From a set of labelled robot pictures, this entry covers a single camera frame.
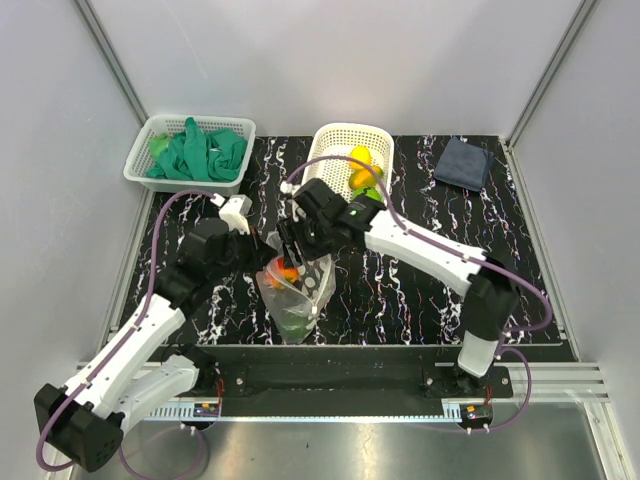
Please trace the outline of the red fake tomato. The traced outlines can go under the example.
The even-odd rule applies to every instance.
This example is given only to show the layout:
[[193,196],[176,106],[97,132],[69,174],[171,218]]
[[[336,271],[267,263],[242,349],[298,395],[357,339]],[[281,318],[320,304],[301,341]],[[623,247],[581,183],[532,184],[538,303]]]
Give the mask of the red fake tomato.
[[[276,259],[276,271],[284,278],[284,280],[291,285],[294,285],[300,279],[298,270],[294,267],[286,267],[284,265],[284,258],[282,256]],[[276,277],[274,277],[269,271],[265,272],[265,279],[267,283],[276,290],[284,290],[285,286]]]

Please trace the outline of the clear zip top bag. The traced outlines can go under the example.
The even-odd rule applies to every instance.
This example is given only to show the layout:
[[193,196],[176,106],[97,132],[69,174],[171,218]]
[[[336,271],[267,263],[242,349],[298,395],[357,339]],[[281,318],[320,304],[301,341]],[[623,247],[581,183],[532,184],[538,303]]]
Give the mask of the clear zip top bag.
[[[303,265],[297,268],[300,274],[299,281],[291,285],[276,271],[276,259],[283,257],[283,243],[279,234],[275,231],[270,232],[266,237],[266,243],[279,253],[256,274],[257,285],[267,313],[276,327],[277,323],[307,324],[311,322],[316,326],[322,310],[327,306],[336,289],[333,259],[330,255],[325,255],[316,260],[304,260]],[[265,279],[266,271],[282,282],[285,289],[272,288]]]

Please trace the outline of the green fake watermelon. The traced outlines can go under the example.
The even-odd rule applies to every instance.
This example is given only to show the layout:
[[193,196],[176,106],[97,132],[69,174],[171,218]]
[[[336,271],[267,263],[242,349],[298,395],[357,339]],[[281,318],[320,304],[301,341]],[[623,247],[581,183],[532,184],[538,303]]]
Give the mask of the green fake watermelon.
[[361,205],[381,205],[385,206],[384,198],[375,187],[364,186],[352,191],[351,202]]

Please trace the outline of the orange green fake mango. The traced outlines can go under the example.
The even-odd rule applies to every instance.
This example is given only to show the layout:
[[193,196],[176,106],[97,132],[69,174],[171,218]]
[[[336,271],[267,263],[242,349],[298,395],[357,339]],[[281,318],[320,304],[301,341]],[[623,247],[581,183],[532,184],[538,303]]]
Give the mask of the orange green fake mango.
[[377,179],[384,177],[384,171],[377,165],[372,166],[373,171],[366,168],[359,168],[353,171],[348,180],[348,186],[352,191],[356,191],[361,188],[375,187],[377,185]]

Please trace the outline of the yellow fake lemon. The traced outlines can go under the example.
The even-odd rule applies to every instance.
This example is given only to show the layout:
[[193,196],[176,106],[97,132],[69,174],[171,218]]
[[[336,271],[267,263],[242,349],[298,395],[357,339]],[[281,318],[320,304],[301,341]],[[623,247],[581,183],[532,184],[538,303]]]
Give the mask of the yellow fake lemon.
[[349,153],[351,161],[349,166],[352,170],[362,169],[365,165],[373,164],[373,157],[370,150],[364,145],[354,147]]

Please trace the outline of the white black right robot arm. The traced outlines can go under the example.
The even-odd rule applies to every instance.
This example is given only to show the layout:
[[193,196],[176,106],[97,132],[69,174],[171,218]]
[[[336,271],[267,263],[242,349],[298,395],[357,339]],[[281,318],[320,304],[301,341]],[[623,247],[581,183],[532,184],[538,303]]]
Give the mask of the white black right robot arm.
[[278,230],[294,260],[310,262],[357,247],[400,260],[456,292],[463,337],[455,387],[470,397],[488,387],[502,331],[520,300],[515,281],[495,270],[506,270],[505,261],[407,222],[365,194],[348,202],[318,178],[285,182],[280,190],[293,202],[293,214]]

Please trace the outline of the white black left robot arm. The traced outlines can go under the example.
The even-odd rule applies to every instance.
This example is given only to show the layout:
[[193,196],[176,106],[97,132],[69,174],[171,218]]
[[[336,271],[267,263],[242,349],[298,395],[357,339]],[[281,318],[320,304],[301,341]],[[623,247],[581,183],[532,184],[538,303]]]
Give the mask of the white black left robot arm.
[[173,260],[152,272],[150,292],[94,359],[63,386],[45,384],[35,394],[38,445],[50,445],[70,465],[95,472],[138,422],[169,399],[218,389],[215,357],[193,344],[178,348],[140,380],[134,376],[200,308],[216,283],[232,273],[255,274],[276,255],[255,229],[239,232],[219,218],[202,221]]

